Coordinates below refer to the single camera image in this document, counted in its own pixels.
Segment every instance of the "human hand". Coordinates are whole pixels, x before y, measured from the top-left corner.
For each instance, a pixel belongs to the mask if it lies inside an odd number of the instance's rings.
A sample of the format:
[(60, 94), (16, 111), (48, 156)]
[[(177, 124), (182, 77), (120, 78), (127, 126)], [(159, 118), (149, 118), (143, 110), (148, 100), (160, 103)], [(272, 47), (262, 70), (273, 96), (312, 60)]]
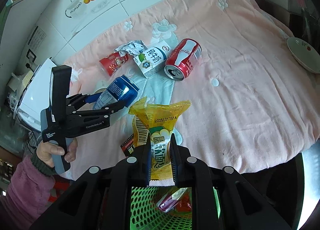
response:
[[(64, 156), (64, 159), (70, 163), (76, 159), (76, 151), (78, 147), (78, 141), (76, 138), (70, 143), (68, 147), (68, 153)], [(52, 154), (62, 156), (64, 149), (56, 144), (50, 142), (41, 141), (36, 150), (37, 156), (49, 167), (54, 167)]]

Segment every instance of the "white appliance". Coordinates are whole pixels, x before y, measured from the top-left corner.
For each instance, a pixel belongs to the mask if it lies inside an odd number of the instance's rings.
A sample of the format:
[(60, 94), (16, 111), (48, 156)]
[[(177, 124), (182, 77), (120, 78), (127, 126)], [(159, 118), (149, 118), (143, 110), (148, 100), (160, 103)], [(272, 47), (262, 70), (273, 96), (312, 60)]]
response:
[(40, 113), (49, 107), (51, 69), (56, 65), (49, 58), (38, 68), (28, 85), (15, 114), (29, 126), (41, 132)]

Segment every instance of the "green knit cuff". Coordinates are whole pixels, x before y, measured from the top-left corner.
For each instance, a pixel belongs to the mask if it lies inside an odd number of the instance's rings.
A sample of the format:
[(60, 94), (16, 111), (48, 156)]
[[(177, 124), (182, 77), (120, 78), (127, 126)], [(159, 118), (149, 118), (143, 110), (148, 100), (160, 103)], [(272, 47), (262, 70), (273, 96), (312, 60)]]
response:
[(38, 158), (36, 151), (31, 156), (31, 163), (45, 176), (52, 176), (57, 174), (54, 167), (49, 167)]

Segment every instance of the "white bowl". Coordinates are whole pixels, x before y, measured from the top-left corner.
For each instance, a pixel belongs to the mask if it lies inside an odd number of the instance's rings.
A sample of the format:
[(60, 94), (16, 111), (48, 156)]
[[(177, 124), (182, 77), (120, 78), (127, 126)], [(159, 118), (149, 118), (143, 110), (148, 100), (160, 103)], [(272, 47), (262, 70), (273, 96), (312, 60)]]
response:
[(287, 45), (299, 64), (309, 72), (320, 74), (320, 55), (311, 45), (296, 37), (289, 37)]

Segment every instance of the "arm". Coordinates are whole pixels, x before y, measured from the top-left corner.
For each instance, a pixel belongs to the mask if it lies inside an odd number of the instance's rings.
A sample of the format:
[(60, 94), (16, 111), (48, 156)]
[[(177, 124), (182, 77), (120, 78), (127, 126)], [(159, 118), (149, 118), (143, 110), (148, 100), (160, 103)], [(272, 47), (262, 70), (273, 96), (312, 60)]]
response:
[[(76, 140), (69, 146), (66, 161), (76, 159)], [(4, 210), (18, 229), (28, 229), (46, 210), (50, 190), (54, 186), (54, 164), (51, 154), (63, 155), (63, 148), (41, 142), (36, 153), (18, 164), (7, 195), (1, 198)]]

